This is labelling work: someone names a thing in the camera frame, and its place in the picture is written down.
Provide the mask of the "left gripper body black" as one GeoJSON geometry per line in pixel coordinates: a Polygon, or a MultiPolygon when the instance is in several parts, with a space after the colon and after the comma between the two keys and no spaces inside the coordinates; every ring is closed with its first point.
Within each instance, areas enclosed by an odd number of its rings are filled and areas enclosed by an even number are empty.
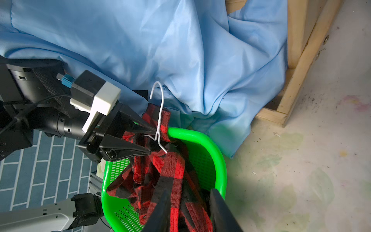
{"type": "Polygon", "coordinates": [[[99,114],[79,142],[78,148],[91,161],[115,162],[128,158],[124,153],[126,145],[122,142],[128,129],[128,121],[124,116],[126,108],[125,104],[117,103],[107,116],[99,114]]]}

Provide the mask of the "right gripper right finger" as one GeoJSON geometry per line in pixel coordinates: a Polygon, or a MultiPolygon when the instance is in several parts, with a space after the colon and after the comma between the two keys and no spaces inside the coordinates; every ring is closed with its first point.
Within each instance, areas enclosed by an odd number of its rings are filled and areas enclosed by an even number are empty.
{"type": "Polygon", "coordinates": [[[209,203],[213,232],[243,232],[217,189],[211,189],[209,203]]]}

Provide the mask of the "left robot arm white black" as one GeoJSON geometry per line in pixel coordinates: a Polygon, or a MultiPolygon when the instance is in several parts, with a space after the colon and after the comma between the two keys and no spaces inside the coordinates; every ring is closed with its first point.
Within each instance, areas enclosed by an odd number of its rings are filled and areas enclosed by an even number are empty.
{"type": "MultiPolygon", "coordinates": [[[[79,140],[93,162],[118,161],[150,151],[122,139],[156,129],[119,102],[121,90],[90,71],[68,75],[57,60],[1,58],[1,159],[29,148],[34,130],[79,140]]],[[[101,198],[77,194],[60,203],[1,213],[3,232],[51,232],[96,224],[101,198]]]]}

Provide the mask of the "light blue shirt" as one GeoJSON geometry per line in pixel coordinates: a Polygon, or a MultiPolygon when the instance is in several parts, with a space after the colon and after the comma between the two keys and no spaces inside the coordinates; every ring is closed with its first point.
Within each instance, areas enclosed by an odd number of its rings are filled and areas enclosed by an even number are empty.
{"type": "Polygon", "coordinates": [[[164,103],[173,127],[208,135],[231,158],[283,88],[287,1],[1,1],[1,55],[91,71],[142,115],[164,103]]]}

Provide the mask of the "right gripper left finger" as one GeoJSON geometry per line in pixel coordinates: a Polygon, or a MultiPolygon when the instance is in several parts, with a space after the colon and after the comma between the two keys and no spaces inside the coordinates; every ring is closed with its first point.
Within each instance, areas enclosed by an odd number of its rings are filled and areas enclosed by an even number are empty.
{"type": "Polygon", "coordinates": [[[168,232],[170,229],[171,197],[164,191],[156,204],[151,217],[143,227],[143,232],[168,232]]]}

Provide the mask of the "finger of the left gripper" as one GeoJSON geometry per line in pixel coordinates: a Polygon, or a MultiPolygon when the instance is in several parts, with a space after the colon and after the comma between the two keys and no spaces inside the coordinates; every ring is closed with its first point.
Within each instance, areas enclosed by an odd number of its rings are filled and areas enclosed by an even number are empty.
{"type": "Polygon", "coordinates": [[[101,155],[106,161],[118,161],[150,154],[151,151],[147,148],[112,135],[105,135],[101,141],[101,155]]]}
{"type": "Polygon", "coordinates": [[[125,131],[149,135],[154,135],[157,131],[155,126],[150,125],[142,119],[126,104],[121,104],[118,113],[125,131]]]}

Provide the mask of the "red black plaid shirt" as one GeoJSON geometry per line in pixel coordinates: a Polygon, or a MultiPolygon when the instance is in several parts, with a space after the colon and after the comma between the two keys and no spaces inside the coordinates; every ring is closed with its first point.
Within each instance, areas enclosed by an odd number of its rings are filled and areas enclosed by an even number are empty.
{"type": "Polygon", "coordinates": [[[156,141],[142,134],[126,132],[123,139],[147,148],[149,156],[136,156],[106,189],[108,195],[128,199],[145,225],[164,191],[171,197],[171,232],[211,232],[212,222],[188,148],[180,140],[171,141],[168,124],[171,112],[149,104],[142,118],[152,126],[160,124],[162,150],[156,141]]]}

